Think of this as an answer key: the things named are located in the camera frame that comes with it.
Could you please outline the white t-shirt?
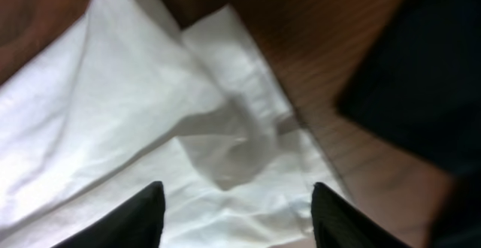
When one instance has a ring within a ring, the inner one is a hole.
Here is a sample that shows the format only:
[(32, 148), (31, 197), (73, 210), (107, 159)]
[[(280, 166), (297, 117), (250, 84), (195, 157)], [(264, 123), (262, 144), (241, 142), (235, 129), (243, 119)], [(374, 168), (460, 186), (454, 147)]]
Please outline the white t-shirt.
[(152, 183), (163, 247), (313, 242), (343, 186), (230, 7), (182, 30), (161, 0), (92, 0), (1, 87), (1, 245), (52, 247)]

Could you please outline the black cloth pile at right edge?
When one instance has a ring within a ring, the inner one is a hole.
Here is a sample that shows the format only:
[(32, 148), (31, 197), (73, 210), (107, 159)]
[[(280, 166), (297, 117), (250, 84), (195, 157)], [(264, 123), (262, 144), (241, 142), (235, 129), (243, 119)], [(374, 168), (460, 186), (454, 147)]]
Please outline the black cloth pile at right edge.
[(480, 245), (480, 0), (404, 0), (338, 109), (459, 179), (432, 247)]

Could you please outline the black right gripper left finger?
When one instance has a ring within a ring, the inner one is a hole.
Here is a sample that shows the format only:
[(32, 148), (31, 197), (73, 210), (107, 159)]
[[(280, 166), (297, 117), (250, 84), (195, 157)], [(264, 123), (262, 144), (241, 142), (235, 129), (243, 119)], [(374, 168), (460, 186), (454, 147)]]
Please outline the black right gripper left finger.
[(55, 248), (158, 248), (164, 215), (164, 187), (155, 181)]

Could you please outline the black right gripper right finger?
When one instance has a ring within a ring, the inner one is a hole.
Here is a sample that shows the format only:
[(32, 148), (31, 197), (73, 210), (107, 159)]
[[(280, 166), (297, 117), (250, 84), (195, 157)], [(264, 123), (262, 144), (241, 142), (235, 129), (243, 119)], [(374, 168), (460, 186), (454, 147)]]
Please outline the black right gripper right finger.
[(316, 183), (311, 216), (317, 248), (408, 248), (324, 183)]

